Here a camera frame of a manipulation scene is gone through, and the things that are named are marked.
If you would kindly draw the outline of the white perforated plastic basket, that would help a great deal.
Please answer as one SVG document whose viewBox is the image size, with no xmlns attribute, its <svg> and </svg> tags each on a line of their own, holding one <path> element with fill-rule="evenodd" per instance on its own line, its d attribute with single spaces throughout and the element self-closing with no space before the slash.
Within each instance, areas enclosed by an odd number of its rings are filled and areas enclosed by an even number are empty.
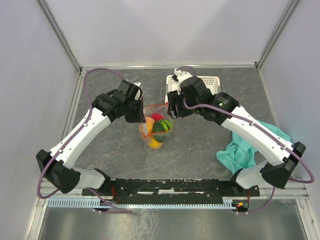
<svg viewBox="0 0 320 240">
<path fill-rule="evenodd" d="M 167 93 L 176 91 L 178 89 L 178 82 L 174 82 L 172 79 L 172 75 L 168 75 L 166 77 L 166 91 L 165 91 L 165 103 L 168 102 L 168 97 Z M 214 94 L 218 94 L 221 92 L 221 84 L 220 84 L 220 79 L 217 76 L 199 76 L 205 86 L 210 90 L 210 92 Z"/>
</svg>

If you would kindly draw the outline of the green toy watermelon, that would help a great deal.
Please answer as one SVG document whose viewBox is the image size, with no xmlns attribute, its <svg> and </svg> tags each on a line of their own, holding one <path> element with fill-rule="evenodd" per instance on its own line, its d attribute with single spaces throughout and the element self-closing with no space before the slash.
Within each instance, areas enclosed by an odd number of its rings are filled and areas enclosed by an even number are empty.
<svg viewBox="0 0 320 240">
<path fill-rule="evenodd" d="M 159 123 L 160 123 L 161 126 L 163 127 L 163 131 L 164 131 L 164 132 L 167 132 L 167 131 L 169 131 L 169 130 L 172 129 L 172 124 L 171 124 L 168 120 L 166 120 L 166 119 L 161 119 L 161 120 L 159 121 Z"/>
</svg>

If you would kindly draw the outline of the yellow toy lemon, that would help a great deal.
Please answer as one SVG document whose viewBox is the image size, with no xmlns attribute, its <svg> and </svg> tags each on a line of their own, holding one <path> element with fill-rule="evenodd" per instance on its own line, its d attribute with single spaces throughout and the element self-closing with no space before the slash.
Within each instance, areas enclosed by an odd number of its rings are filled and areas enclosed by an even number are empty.
<svg viewBox="0 0 320 240">
<path fill-rule="evenodd" d="M 157 150 L 162 146 L 162 143 L 156 141 L 154 137 L 151 137 L 150 140 L 148 141 L 148 145 L 150 148 Z"/>
</svg>

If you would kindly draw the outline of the dark green toy avocado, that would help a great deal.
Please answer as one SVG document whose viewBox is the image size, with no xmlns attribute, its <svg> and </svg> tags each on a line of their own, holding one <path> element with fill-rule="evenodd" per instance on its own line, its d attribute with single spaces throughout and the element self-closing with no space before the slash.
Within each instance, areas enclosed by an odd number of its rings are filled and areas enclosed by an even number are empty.
<svg viewBox="0 0 320 240">
<path fill-rule="evenodd" d="M 159 143 L 163 143 L 167 138 L 167 136 L 163 132 L 165 132 L 165 131 L 164 131 L 163 127 L 161 126 L 160 121 L 159 120 L 156 121 L 153 124 L 152 133 L 154 133 L 153 137 Z"/>
</svg>

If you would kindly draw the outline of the red toy apple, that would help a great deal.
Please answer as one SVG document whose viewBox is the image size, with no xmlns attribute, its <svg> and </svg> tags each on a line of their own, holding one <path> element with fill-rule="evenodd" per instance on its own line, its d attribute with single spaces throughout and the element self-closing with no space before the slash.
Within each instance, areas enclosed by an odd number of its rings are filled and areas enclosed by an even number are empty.
<svg viewBox="0 0 320 240">
<path fill-rule="evenodd" d="M 164 119 L 164 117 L 163 117 L 161 114 L 159 114 L 159 113 L 154 113 L 153 115 L 151 115 L 151 118 L 152 118 L 155 122 Z"/>
</svg>

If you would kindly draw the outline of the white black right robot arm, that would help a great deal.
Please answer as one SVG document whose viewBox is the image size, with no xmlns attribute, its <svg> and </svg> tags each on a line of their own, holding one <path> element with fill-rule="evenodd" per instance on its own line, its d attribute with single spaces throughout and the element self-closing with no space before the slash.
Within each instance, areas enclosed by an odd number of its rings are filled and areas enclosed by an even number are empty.
<svg viewBox="0 0 320 240">
<path fill-rule="evenodd" d="M 291 143 L 272 133 L 229 94 L 213 94 L 198 76 L 180 72 L 168 76 L 168 80 L 173 81 L 167 100 L 174 118 L 198 114 L 238 134 L 265 157 L 263 163 L 236 171 L 229 183 L 231 193 L 240 196 L 263 183 L 283 189 L 292 180 L 291 175 L 306 150 L 303 143 Z"/>
</svg>

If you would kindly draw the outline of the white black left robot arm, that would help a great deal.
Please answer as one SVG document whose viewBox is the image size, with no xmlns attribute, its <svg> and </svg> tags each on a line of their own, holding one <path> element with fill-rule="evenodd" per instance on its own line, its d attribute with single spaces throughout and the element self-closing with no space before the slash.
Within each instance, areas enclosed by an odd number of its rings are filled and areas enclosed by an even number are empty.
<svg viewBox="0 0 320 240">
<path fill-rule="evenodd" d="M 36 160 L 44 178 L 63 194 L 79 187 L 106 195 L 111 189 L 110 178 L 98 169 L 77 168 L 75 164 L 90 142 L 121 117 L 127 123 L 145 122 L 139 83 L 122 80 L 117 89 L 98 95 L 83 119 L 60 143 L 49 151 L 40 150 Z"/>
</svg>

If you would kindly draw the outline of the toy peach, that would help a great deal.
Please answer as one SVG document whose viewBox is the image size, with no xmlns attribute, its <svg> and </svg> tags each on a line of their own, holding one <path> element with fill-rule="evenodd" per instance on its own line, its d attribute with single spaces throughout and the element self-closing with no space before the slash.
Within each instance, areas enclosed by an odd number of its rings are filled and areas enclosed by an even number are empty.
<svg viewBox="0 0 320 240">
<path fill-rule="evenodd" d="M 145 118 L 145 131 L 144 133 L 146 135 L 152 133 L 153 125 L 155 123 L 155 120 L 152 117 L 146 117 Z"/>
</svg>

